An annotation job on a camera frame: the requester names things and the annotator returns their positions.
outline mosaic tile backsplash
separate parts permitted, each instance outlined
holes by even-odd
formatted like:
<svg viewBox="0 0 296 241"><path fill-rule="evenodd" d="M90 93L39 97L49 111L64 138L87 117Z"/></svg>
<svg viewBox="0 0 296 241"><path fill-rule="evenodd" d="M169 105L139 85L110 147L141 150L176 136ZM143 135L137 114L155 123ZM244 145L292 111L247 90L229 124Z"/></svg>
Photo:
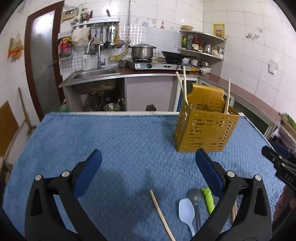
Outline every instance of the mosaic tile backsplash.
<svg viewBox="0 0 296 241"><path fill-rule="evenodd" d="M119 26L119 38L123 41L127 40L127 25ZM58 35L58 38L72 36L72 31L61 32ZM130 36L131 39L130 46L137 45L139 43L147 43L152 46L156 46L156 49L153 51L154 56L163 56L161 51L171 51L178 52L178 42L179 42L179 32L174 32L166 29L153 28L148 26L137 26L131 25L130 27ZM115 67L118 62L108 61L110 55L117 55L125 51L125 46L120 49L104 50L101 52L101 60L106 61L106 66L104 67ZM76 71L81 71L83 68L83 54L85 47L72 47L73 56L66 60L61 60L59 62L60 73L65 80L71 73ZM131 58L131 49L125 55L124 59ZM91 56L92 68L96 69L98 67L98 53Z"/></svg>

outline silver screw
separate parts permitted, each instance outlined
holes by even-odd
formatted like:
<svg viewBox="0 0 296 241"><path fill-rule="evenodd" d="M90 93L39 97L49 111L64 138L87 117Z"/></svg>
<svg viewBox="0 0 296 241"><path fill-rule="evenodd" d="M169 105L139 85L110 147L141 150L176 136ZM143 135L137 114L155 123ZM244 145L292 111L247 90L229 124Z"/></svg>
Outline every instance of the silver screw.
<svg viewBox="0 0 296 241"><path fill-rule="evenodd" d="M260 175L256 175L256 176L255 176L255 179L256 179L257 181L261 181L261 180L262 180L262 178L261 178Z"/></svg>
<svg viewBox="0 0 296 241"><path fill-rule="evenodd" d="M228 171L228 172L227 172L227 176L229 176L229 177L234 177L235 174L234 174L233 171Z"/></svg>
<svg viewBox="0 0 296 241"><path fill-rule="evenodd" d="M42 177L42 176L41 176L40 174L38 174L38 175L35 176L35 180L36 180L36 181L39 181L39 180L41 179L41 177Z"/></svg>
<svg viewBox="0 0 296 241"><path fill-rule="evenodd" d="M70 175L69 171L63 171L62 176L63 177L68 177Z"/></svg>

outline spoon handle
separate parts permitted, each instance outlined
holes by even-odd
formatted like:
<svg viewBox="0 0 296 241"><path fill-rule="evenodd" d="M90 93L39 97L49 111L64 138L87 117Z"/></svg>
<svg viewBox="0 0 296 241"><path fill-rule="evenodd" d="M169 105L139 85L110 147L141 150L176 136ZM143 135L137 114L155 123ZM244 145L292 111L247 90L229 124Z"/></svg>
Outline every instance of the spoon handle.
<svg viewBox="0 0 296 241"><path fill-rule="evenodd" d="M200 222L200 208L198 205L195 205L195 218L196 218L196 232L198 232L201 228L201 222Z"/></svg>
<svg viewBox="0 0 296 241"><path fill-rule="evenodd" d="M192 234L192 237L195 235L195 231L194 231L194 229L193 229L193 225L192 225L192 223L190 223L189 225L189 228L190 228L190 231L191 231L191 234Z"/></svg>

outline plastic chopstick basket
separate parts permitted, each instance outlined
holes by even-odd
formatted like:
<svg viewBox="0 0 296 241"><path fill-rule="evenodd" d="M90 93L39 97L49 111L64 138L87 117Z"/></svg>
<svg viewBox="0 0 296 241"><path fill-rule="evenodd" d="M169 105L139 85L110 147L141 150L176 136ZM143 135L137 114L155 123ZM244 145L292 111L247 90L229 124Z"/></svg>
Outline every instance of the plastic chopstick basket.
<svg viewBox="0 0 296 241"><path fill-rule="evenodd" d="M229 140L239 114L229 107L224 114L224 90L206 85L192 84L192 92L183 100L175 130L178 152L222 151Z"/></svg>

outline brown door frame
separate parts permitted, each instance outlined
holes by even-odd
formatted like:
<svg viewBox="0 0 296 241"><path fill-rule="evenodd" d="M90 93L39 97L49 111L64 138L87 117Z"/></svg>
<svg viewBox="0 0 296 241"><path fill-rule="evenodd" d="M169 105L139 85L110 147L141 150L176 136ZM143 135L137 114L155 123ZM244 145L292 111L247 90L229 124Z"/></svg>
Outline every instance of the brown door frame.
<svg viewBox="0 0 296 241"><path fill-rule="evenodd" d="M40 17L48 12L55 10L54 22L53 22L53 28L52 28L52 62L54 63L53 64L54 76L55 76L55 82L56 82L57 91L59 95L59 100L62 104L65 99L65 96L64 96L63 90L59 88L59 84L62 83L62 77L59 71L59 56L58 56L58 49L57 49L56 43L57 43L57 36L60 31L63 7L64 7L64 1L61 1L58 3L52 4L48 7L45 7L33 13L27 18L25 41L24 41L25 68L26 68L27 82L29 86L30 95L31 95L35 110L37 112L37 116L40 121L43 119L44 114L42 112L41 105L36 93L32 65L31 65L31 26L33 21L37 17Z"/></svg>

